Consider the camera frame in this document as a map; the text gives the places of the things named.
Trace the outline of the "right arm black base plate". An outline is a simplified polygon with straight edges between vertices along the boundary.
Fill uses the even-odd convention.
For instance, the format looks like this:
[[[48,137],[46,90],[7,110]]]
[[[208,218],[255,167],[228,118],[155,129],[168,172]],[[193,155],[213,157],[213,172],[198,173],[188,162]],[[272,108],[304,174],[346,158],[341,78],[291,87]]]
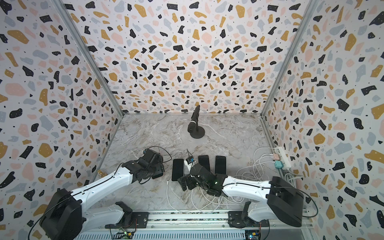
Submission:
[[[248,210],[251,205],[251,201],[245,203],[242,211],[229,211],[228,212],[228,224],[231,228],[243,229],[250,227],[269,227],[269,220],[262,220],[257,222],[252,220],[248,216]]]

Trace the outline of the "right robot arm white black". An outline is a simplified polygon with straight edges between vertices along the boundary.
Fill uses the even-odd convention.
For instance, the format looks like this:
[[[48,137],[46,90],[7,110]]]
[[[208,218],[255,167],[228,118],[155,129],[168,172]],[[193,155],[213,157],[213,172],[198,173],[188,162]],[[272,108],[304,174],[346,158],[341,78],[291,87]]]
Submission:
[[[301,227],[304,195],[280,177],[255,182],[213,174],[200,164],[188,165],[190,173],[180,177],[183,191],[200,187],[214,197],[249,199],[243,208],[243,218],[254,222],[278,219],[291,227]]]

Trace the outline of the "pink-cased phone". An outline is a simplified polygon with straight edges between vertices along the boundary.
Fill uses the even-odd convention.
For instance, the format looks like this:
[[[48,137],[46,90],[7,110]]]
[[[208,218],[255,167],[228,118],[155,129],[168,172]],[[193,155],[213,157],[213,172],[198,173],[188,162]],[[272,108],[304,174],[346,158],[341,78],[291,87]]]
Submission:
[[[164,175],[164,173],[159,173],[159,174],[157,174],[157,175],[154,175],[154,176],[152,176],[152,179],[154,180],[154,179],[157,179],[157,178],[159,178],[159,177],[162,177]]]
[[[206,170],[208,170],[209,172],[211,171],[210,160],[208,155],[198,156],[198,161],[199,164],[203,166]]]

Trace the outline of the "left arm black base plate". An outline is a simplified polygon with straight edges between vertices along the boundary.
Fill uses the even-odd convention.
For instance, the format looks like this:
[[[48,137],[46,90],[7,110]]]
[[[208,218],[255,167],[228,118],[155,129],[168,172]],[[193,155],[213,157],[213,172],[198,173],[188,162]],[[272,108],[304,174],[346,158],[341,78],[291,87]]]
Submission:
[[[124,202],[116,202],[115,206],[118,207],[118,210],[123,211],[122,217],[118,222],[114,224],[105,225],[106,229],[119,229],[119,228],[135,228],[135,229],[145,229],[149,220],[149,212],[134,212],[128,205]]]

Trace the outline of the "white charging cable phone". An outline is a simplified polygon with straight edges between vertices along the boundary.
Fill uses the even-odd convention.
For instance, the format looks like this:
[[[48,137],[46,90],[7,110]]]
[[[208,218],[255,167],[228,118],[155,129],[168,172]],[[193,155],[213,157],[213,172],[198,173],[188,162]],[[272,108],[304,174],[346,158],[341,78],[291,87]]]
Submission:
[[[186,213],[196,212],[211,214],[228,207],[224,197],[209,197],[201,189],[192,190],[190,196],[190,209]]]
[[[273,177],[280,177],[281,174],[274,166],[271,154],[275,154],[276,148],[260,147],[254,150],[249,160],[242,164],[236,171],[234,177],[248,181],[270,181]]]
[[[182,197],[178,196],[175,193],[175,191],[171,186],[171,183],[172,182],[170,180],[166,181],[166,198],[171,209],[178,213],[183,213],[183,214],[192,213],[192,212],[202,213],[213,202],[213,200],[205,199],[206,201],[203,202],[203,205],[201,207],[199,207],[197,203],[195,203],[195,200],[197,199],[197,193],[194,190],[192,190],[191,193],[189,194],[189,197],[188,197],[189,201],[185,202]]]

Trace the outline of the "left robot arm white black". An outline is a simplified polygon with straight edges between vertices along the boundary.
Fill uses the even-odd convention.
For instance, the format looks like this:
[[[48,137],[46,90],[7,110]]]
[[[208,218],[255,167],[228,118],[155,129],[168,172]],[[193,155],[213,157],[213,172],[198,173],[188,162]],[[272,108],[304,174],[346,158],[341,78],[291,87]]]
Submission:
[[[117,169],[89,185],[68,191],[58,190],[40,219],[40,227],[51,240],[73,240],[80,233],[102,226],[135,226],[133,210],[123,202],[93,209],[93,205],[115,191],[138,182],[163,176],[164,159],[153,150],[144,150],[138,160],[120,164]]]

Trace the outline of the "mint-cased phone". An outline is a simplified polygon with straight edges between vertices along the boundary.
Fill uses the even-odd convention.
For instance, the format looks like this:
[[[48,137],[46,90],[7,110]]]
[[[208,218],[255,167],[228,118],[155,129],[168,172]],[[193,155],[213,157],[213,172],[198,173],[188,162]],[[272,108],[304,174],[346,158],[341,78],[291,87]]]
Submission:
[[[177,182],[179,178],[184,176],[184,160],[174,159],[172,166],[172,182]]]
[[[227,158],[225,156],[215,157],[215,174],[227,174]]]

